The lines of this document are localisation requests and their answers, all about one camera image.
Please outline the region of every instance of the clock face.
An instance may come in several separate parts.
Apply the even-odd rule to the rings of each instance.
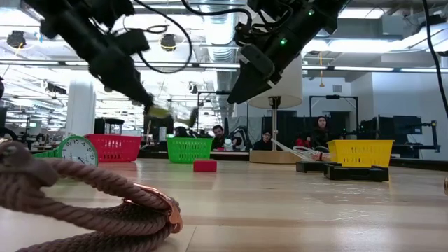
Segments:
[[[98,165],[98,156],[92,143],[81,136],[70,136],[59,147],[61,158],[85,165]]]

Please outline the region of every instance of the lamp shade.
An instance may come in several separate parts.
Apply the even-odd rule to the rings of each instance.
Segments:
[[[294,59],[283,71],[281,80],[270,90],[248,101],[249,105],[260,109],[270,109],[269,97],[281,97],[279,109],[287,109],[303,102],[302,58]]]

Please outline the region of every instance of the pipe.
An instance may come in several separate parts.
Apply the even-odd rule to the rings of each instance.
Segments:
[[[205,3],[228,2],[228,0],[208,0]],[[226,5],[210,5],[199,6],[203,12],[215,12],[231,9],[231,6]],[[228,46],[233,43],[233,35],[235,25],[237,23],[237,16],[235,13],[217,16],[206,16],[206,42],[207,44]],[[208,48],[210,60],[214,63],[233,63],[235,61],[236,51],[232,47]],[[217,72],[217,86],[218,90],[231,90],[235,84],[236,72]],[[217,110],[221,111],[221,119],[232,116],[233,106],[227,103],[227,97],[217,96]]]

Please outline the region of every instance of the column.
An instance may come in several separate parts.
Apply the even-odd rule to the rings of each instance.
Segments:
[[[65,129],[67,136],[93,134],[96,100],[92,78],[76,79],[70,82]]]

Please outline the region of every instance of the yellow object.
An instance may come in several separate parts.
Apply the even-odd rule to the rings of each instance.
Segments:
[[[328,142],[331,162],[343,167],[389,167],[394,140],[334,140]]]

